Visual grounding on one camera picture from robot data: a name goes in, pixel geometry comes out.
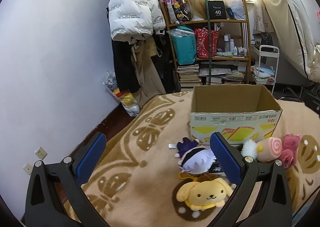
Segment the white wall socket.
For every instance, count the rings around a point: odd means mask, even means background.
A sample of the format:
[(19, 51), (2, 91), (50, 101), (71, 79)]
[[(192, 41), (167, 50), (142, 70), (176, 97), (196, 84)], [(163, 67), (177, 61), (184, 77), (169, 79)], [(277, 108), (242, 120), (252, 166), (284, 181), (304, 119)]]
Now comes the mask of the white wall socket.
[(44, 148), (40, 146), (40, 147), (35, 151), (35, 155), (37, 155), (37, 157), (38, 157), (39, 159), (44, 160), (48, 154), (47, 154), (47, 152), (44, 150)]
[(30, 164), (30, 163), (26, 163), (26, 164), (23, 166), (23, 170), (24, 170), (28, 175), (31, 175), (31, 174), (32, 174), (32, 171), (33, 171), (33, 165)]

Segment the black box with 40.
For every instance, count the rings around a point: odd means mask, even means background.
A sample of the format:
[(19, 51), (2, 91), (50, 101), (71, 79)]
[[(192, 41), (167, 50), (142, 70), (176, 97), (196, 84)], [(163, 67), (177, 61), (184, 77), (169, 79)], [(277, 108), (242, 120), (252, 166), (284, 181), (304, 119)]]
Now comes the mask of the black box with 40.
[(217, 20), (227, 18), (225, 4), (223, 0), (212, 0), (208, 2), (208, 9), (209, 9), (209, 17), (210, 20)]

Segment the cream upright mattress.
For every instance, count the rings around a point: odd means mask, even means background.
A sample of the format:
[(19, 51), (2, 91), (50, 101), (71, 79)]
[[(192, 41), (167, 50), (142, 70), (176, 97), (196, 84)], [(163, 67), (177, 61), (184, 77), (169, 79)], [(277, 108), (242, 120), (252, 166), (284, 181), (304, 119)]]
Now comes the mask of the cream upright mattress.
[(301, 0), (262, 0), (273, 24), (281, 53), (305, 78), (319, 83), (319, 44), (313, 40)]

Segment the stack of books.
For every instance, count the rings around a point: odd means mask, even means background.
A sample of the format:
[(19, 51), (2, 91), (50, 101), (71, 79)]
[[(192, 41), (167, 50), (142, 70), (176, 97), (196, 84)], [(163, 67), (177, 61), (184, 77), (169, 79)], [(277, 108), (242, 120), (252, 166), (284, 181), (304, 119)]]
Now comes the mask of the stack of books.
[(199, 77), (199, 64), (178, 66), (177, 73), (181, 88), (201, 86)]

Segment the pink swirl roll plush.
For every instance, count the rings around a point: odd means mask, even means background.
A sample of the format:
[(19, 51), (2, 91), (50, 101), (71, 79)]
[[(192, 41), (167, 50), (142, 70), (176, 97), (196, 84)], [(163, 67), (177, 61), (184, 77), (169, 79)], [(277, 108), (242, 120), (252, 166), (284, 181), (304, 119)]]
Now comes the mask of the pink swirl roll plush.
[(270, 137), (257, 142), (257, 160), (260, 162), (273, 161), (280, 157), (283, 150), (281, 139)]

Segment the pink flower plush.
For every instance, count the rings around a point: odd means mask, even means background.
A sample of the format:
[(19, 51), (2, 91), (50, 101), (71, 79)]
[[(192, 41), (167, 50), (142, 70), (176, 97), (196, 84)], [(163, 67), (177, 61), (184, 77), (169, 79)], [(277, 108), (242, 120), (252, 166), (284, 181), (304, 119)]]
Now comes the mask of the pink flower plush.
[(284, 169), (295, 165), (297, 161), (297, 150), (299, 147), (300, 135), (286, 134), (283, 138), (282, 152), (279, 160), (282, 162)]

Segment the teal paper bag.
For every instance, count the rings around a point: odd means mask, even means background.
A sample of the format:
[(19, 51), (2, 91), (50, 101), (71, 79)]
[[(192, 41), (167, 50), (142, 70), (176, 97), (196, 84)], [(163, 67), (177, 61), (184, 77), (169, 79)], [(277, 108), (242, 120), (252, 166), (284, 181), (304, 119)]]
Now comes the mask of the teal paper bag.
[(191, 65), (195, 62), (197, 48), (196, 37), (192, 29), (178, 26), (169, 31), (179, 65)]

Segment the red gift bag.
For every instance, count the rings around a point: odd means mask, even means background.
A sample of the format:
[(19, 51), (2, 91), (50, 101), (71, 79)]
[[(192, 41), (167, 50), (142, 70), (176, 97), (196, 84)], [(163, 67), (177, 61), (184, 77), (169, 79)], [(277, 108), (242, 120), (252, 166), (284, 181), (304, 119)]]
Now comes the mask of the red gift bag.
[[(200, 59), (209, 59), (209, 31), (206, 28), (195, 29), (197, 56)], [(211, 30), (212, 58), (216, 56), (217, 43), (219, 41), (219, 30)]]

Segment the white rolling cart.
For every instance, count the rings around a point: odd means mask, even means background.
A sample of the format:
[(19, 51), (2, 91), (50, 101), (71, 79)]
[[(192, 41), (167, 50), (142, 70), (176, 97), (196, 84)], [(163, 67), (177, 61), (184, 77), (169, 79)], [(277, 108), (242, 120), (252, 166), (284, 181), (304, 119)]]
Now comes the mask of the white rolling cart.
[[(259, 47), (252, 45), (251, 49), (255, 58), (255, 64), (251, 66), (252, 78), (258, 85), (272, 86), (271, 93), (273, 93), (278, 73), (280, 50), (271, 45), (260, 45)], [(276, 61), (275, 68), (266, 64), (268, 58)]]

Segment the white purple character plush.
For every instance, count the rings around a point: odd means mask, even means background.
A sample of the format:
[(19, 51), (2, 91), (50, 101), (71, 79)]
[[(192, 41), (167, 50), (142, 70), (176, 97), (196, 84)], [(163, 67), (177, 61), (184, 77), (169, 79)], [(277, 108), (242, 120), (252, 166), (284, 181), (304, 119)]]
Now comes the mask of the white purple character plush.
[(191, 141), (187, 137), (183, 137), (182, 141), (177, 143), (175, 158), (179, 159), (178, 166), (181, 172), (193, 175), (203, 174), (208, 172), (217, 161), (212, 150), (199, 143), (199, 139)]

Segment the beige trench coat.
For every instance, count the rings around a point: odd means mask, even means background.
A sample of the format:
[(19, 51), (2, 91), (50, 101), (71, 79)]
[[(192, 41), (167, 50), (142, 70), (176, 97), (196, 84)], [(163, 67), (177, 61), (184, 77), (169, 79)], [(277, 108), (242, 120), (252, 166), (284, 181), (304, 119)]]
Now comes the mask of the beige trench coat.
[(135, 68), (139, 84), (138, 90), (131, 90), (140, 107), (143, 107), (151, 98), (165, 94), (165, 88), (153, 64), (152, 56), (157, 55), (156, 43), (153, 37), (136, 42), (132, 51), (132, 64)]

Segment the white fluffy chick plush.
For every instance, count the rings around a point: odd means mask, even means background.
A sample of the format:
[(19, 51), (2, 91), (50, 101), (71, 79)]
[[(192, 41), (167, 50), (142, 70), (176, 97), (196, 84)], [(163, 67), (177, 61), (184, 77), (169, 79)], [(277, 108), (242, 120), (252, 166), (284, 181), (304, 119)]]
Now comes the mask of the white fluffy chick plush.
[(241, 154), (243, 157), (252, 157), (257, 159), (257, 143), (251, 139), (245, 141), (242, 146)]

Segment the open cardboard box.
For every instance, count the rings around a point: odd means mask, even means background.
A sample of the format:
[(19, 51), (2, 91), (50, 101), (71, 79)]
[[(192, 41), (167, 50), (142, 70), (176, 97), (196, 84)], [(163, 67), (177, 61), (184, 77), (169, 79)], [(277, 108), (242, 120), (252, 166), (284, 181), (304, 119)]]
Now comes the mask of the open cardboard box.
[(219, 132), (231, 145), (273, 135), (282, 108), (264, 85), (220, 84), (193, 90), (190, 134), (204, 144)]

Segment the beige brown patterned blanket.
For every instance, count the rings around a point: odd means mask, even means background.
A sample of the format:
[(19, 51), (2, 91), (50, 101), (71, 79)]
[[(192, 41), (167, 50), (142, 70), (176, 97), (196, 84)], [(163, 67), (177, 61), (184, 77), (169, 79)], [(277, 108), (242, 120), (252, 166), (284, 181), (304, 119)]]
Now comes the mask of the beige brown patterned blanket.
[[(180, 174), (168, 145), (189, 136), (191, 99), (191, 92), (153, 98), (108, 141), (82, 189), (110, 226), (207, 226), (218, 214), (217, 208), (194, 212), (175, 200), (193, 177)], [(296, 224), (319, 191), (319, 116), (302, 103), (282, 100), (280, 106), (274, 136), (301, 137), (297, 162), (286, 171)]]

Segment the plastic bag of toys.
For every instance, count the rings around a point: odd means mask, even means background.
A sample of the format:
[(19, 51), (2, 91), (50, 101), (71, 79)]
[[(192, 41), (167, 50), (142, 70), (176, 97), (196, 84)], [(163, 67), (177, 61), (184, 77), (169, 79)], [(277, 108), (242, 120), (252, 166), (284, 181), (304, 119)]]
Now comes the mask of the plastic bag of toys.
[(120, 91), (114, 72), (107, 72), (106, 77), (103, 79), (103, 85), (122, 104), (129, 116), (136, 117), (140, 113), (140, 106), (132, 93), (128, 90)]

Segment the yellow dog plush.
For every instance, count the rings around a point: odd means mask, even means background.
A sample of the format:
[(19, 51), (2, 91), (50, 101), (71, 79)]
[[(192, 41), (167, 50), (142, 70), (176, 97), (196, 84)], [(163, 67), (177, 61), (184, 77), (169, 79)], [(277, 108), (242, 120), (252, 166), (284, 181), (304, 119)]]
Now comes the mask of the yellow dog plush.
[(191, 181), (180, 187), (176, 199), (184, 202), (192, 211), (223, 207), (225, 199), (233, 193), (231, 186), (222, 178), (209, 181)]

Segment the white puffer jacket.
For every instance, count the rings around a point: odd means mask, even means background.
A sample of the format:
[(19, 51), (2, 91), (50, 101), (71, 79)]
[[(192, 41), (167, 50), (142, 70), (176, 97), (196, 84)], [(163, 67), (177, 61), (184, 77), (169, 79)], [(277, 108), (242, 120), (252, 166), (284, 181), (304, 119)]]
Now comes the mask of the white puffer jacket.
[(108, 10), (113, 41), (131, 44), (164, 32), (159, 0), (110, 0)]

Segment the black tissue pack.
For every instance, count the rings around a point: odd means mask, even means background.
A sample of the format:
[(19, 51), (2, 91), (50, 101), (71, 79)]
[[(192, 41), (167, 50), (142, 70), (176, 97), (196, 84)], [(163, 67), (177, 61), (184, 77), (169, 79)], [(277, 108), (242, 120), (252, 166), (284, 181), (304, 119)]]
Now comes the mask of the black tissue pack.
[(210, 169), (208, 170), (208, 172), (210, 174), (215, 174), (217, 176), (220, 176), (220, 177), (225, 177), (226, 174), (225, 172), (223, 171), (220, 163), (218, 161), (215, 161), (212, 166), (210, 167)]

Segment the wooden bookshelf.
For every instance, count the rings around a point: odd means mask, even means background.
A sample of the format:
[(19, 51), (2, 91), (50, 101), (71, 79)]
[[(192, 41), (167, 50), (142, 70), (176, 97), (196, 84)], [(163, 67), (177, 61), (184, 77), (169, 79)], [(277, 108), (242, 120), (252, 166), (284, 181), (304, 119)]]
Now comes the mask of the wooden bookshelf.
[[(250, 65), (251, 65), (251, 50), (249, 47), (251, 46), (251, 33), (250, 33), (250, 25), (249, 25), (249, 15), (248, 15), (248, 8), (247, 8), (247, 3), (246, 0), (241, 0), (242, 1), (242, 6), (244, 9), (245, 13), (245, 18), (244, 20), (235, 20), (235, 19), (211, 19), (209, 20), (209, 9), (208, 9), (208, 0), (205, 0), (206, 2), (206, 10), (207, 10), (207, 19), (205, 20), (197, 20), (197, 21), (188, 21), (188, 22), (183, 22), (181, 24), (170, 24), (169, 20), (169, 14), (168, 14), (168, 8), (166, 4), (160, 0), (160, 5), (161, 5), (161, 10), (164, 15), (165, 19), (165, 24), (166, 24), (166, 30), (170, 30), (176, 26), (183, 26), (183, 25), (195, 25), (195, 24), (207, 24), (208, 25), (208, 50), (209, 50), (209, 55), (208, 55), (208, 60), (209, 60), (209, 85), (211, 84), (211, 68), (212, 68), (212, 60), (217, 60), (217, 61), (224, 61), (224, 60), (239, 60), (239, 61), (245, 61), (246, 62), (246, 70), (245, 70), (245, 77), (243, 79), (244, 84), (249, 83), (249, 76), (250, 76)], [(241, 35), (234, 35), (233, 38), (235, 39), (240, 39), (242, 43), (242, 47), (244, 47), (247, 50), (247, 56), (245, 57), (239, 57), (239, 56), (234, 56), (234, 57), (217, 57), (215, 56), (212, 58), (212, 33), (211, 33), (211, 27), (214, 24), (217, 23), (236, 23), (240, 24), (240, 30), (241, 30)], [(198, 58), (197, 61), (206, 61), (207, 59), (201, 59)]]

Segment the green pole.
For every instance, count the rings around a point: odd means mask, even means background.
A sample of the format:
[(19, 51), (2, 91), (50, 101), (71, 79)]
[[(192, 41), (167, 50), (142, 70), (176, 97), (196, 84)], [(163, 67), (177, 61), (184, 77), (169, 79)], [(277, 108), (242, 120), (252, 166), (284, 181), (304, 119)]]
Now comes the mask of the green pole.
[(206, 12), (207, 12), (207, 23), (208, 23), (208, 52), (209, 52), (209, 67), (208, 67), (208, 85), (211, 85), (212, 77), (212, 34), (211, 34), (211, 22), (209, 14), (209, 0), (205, 0), (206, 3)]

